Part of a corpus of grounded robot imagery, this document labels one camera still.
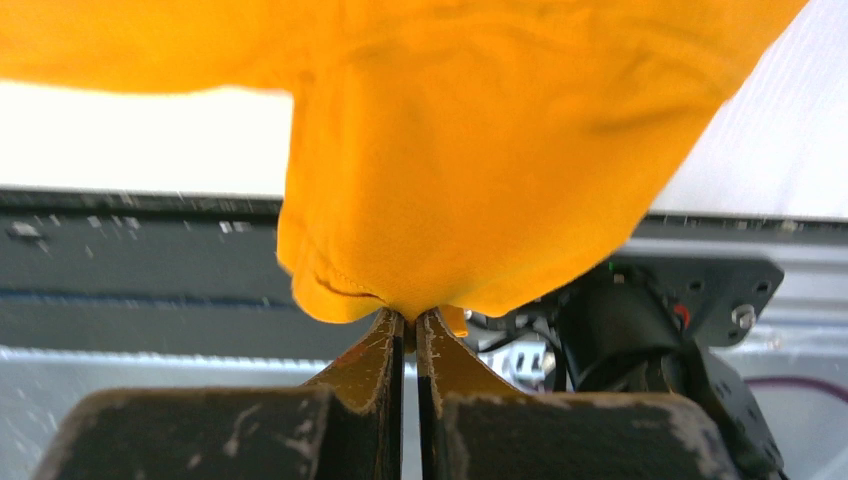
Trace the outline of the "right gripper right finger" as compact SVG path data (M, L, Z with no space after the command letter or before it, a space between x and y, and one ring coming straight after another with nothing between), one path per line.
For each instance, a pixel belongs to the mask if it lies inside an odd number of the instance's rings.
M715 423L674 394L526 394L439 311L415 322L426 479L737 479Z

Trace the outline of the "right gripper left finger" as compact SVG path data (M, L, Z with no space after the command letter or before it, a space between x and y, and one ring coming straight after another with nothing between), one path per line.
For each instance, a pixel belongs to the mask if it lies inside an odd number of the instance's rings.
M38 479L397 479L403 317L295 387L111 389L61 423Z

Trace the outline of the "yellow t-shirt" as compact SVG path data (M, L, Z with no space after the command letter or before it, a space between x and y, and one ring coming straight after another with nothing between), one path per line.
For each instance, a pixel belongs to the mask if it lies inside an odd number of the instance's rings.
M5 80L294 99L311 317L501 316L631 235L799 1L5 1Z

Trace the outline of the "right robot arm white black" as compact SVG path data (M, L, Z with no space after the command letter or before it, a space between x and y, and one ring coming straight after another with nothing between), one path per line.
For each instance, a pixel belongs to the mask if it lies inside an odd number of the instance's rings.
M379 313L296 387L111 389L61 423L38 479L397 479L404 349L417 361L426 479L781 479L746 382L696 339L684 291L709 306L719 262L615 257L540 301L555 389L527 394L436 310Z

